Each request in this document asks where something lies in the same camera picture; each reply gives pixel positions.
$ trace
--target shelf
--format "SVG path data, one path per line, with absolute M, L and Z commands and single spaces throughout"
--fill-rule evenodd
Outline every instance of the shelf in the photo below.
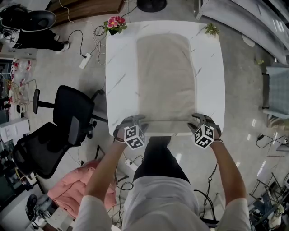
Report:
M 203 15 L 224 23 L 246 35 L 280 63 L 287 64 L 283 44 L 251 13 L 229 0 L 210 0 Z
M 259 0 L 231 0 L 264 23 L 289 50 L 289 29 L 264 2 Z
M 268 1 L 271 2 L 272 5 L 275 6 L 277 10 L 279 10 L 279 12 L 283 15 L 283 17 L 289 23 L 289 12 L 284 6 L 283 2 L 281 0 L 268 0 Z

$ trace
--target pink flower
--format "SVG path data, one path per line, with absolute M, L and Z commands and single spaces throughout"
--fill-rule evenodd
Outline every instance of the pink flower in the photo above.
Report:
M 111 18 L 108 20 L 108 25 L 107 25 L 108 28 L 117 27 L 117 25 L 118 25 L 118 22 L 116 21 L 116 18 L 115 18 L 115 17 L 111 17 Z
M 116 20 L 119 22 L 119 24 L 124 24 L 126 22 L 124 18 L 121 18 L 119 16 L 116 16 Z

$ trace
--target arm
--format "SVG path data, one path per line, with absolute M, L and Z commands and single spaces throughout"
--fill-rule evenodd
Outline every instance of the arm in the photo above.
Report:
M 126 146 L 126 143 L 119 143 L 117 141 L 111 145 L 108 153 L 103 157 L 89 179 L 84 196 L 94 196 L 104 202 L 104 197 L 113 179 L 114 171 Z
M 225 145 L 222 142 L 213 142 L 211 148 L 219 164 L 226 205 L 237 198 L 246 198 L 247 193 L 244 181 Z

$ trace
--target gray floor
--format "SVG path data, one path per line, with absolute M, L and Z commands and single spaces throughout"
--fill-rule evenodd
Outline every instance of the gray floor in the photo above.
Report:
M 134 6 L 135 3 L 133 1 L 130 2 L 130 9 Z M 195 22 L 193 11 L 194 5 L 190 1 L 169 0 L 167 7 L 158 13 L 145 13 L 135 9 L 130 13 L 130 20 L 131 22 L 145 20 Z M 96 27 L 108 18 L 109 15 L 96 16 L 78 22 L 89 20 Z M 201 18 L 200 20 L 202 23 L 211 21 L 208 18 Z M 266 181 L 270 173 L 274 172 L 278 179 L 282 181 L 289 170 L 289 157 L 287 154 L 275 151 L 279 145 L 278 143 L 271 147 L 267 146 L 264 149 L 258 148 L 255 144 L 259 134 L 273 136 L 278 132 L 277 137 L 284 134 L 282 131 L 267 128 L 266 115 L 260 110 L 263 103 L 263 78 L 261 68 L 254 63 L 254 59 L 264 59 L 267 65 L 270 65 L 274 60 L 258 45 L 252 48 L 245 44 L 241 34 L 237 31 L 218 22 L 214 23 L 221 30 L 219 39 L 225 73 L 226 107 L 222 139 L 244 178 L 247 191 L 250 192 L 257 178 Z M 67 39 L 69 34 L 76 29 L 81 29 L 84 33 L 83 53 L 90 52 L 94 48 L 94 41 L 91 38 L 92 28 L 89 23 L 67 23 L 53 28 L 63 40 Z M 95 90 L 104 86 L 105 68 L 97 62 L 97 51 L 94 51 L 88 66 L 82 70 L 79 68 L 82 60 L 79 55 L 81 42 L 79 32 L 75 32 L 71 36 L 71 42 L 70 49 L 59 55 L 56 55 L 53 51 L 38 51 L 37 65 L 33 76 L 41 91 L 40 100 L 54 102 L 57 89 L 62 84 L 79 89 L 89 96 Z M 100 55 L 100 62 L 104 63 L 104 61 L 105 55 Z M 105 116 L 105 97 L 99 97 L 95 103 L 95 114 Z M 41 108 L 38 110 L 38 115 L 34 115 L 30 109 L 28 117 L 31 130 L 34 131 L 42 126 L 43 123 L 52 121 L 52 110 Z M 268 139 L 264 138 L 260 141 L 260 145 L 268 141 Z M 85 141 L 80 148 L 70 149 L 61 160 L 54 176 L 48 180 L 41 180 L 44 188 L 46 190 L 50 189 L 66 173 L 79 167 L 77 163 L 79 160 L 86 162 L 93 159 L 98 144 L 104 150 L 107 150 L 111 142 L 112 138 L 108 133 L 107 125 L 99 122 L 94 130 L 93 139 Z M 208 177 L 216 164 L 213 152 L 209 149 L 203 151 L 196 148 L 190 137 L 173 137 L 169 149 L 174 156 L 179 154 L 179 163 L 187 174 L 192 188 L 205 192 L 208 186 Z M 125 150 L 126 157 L 130 159 L 143 153 L 144 149 L 138 149 L 135 152 L 130 151 L 128 148 Z M 267 157 L 268 155 L 285 156 Z M 125 159 L 122 157 L 119 169 L 132 177 L 133 171 L 124 165 L 124 161 Z M 216 171 L 211 182 L 210 197 L 214 199 L 217 192 L 224 196 L 219 170 Z M 201 195 L 198 195 L 198 199 L 200 204 L 202 204 L 203 198 Z

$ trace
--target small plant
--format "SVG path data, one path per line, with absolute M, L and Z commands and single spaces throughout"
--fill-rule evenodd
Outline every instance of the small plant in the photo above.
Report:
M 256 63 L 257 63 L 258 65 L 262 65 L 262 64 L 264 63 L 264 60 L 256 60 Z
M 213 23 L 208 23 L 205 27 L 206 34 L 216 35 L 220 33 L 220 30 L 217 29 L 217 27 Z
M 103 24 L 105 33 L 109 31 L 111 35 L 114 35 L 116 33 L 120 34 L 122 30 L 125 30 L 127 28 L 126 20 L 119 16 L 111 17 L 108 21 L 105 21 Z

